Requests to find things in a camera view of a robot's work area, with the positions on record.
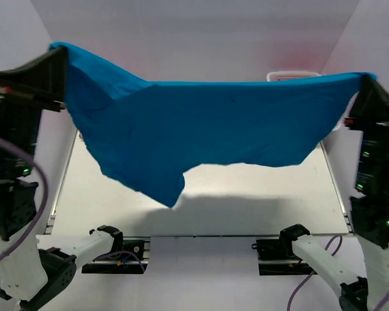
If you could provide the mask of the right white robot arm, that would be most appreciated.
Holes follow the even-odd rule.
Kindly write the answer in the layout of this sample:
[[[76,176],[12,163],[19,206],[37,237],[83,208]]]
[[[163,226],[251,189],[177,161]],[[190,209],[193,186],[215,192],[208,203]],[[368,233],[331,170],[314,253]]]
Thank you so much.
[[[389,93],[368,75],[344,121],[362,132],[351,222],[362,248],[366,276],[345,268],[304,226],[280,232],[288,257],[307,263],[334,291],[342,310],[389,310]]]

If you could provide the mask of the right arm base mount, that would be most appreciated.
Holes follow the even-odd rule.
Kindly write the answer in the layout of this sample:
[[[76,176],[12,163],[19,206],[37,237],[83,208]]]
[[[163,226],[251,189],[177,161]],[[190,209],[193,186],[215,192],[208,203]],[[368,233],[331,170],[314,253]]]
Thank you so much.
[[[278,239],[257,239],[251,248],[257,252],[260,276],[309,275],[312,268],[295,255],[288,255]]]

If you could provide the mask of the blue polo shirt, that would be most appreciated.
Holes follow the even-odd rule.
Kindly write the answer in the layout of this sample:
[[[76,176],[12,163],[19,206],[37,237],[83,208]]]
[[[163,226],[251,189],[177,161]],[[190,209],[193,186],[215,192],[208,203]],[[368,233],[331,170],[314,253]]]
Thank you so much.
[[[281,82],[149,82],[69,43],[64,101],[101,172],[172,207],[198,165],[301,164],[363,72]]]

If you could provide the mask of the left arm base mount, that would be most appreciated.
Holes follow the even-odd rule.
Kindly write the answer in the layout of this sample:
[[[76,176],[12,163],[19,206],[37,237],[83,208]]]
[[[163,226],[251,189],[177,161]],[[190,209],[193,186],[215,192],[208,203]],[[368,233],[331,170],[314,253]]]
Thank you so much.
[[[142,275],[148,266],[149,238],[125,238],[113,255],[98,258],[82,267],[83,274]]]

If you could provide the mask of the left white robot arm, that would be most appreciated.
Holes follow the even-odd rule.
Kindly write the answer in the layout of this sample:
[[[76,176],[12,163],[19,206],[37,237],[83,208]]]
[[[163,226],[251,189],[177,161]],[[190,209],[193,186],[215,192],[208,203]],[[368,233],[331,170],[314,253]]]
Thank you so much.
[[[59,47],[0,71],[0,297],[18,300],[22,310],[39,310],[67,288],[77,269],[109,257],[123,243],[120,230],[104,225],[69,251],[38,247],[34,228],[46,201],[36,205],[38,184],[26,177],[37,172],[48,197],[34,154],[42,112],[65,107],[67,59],[67,50]]]

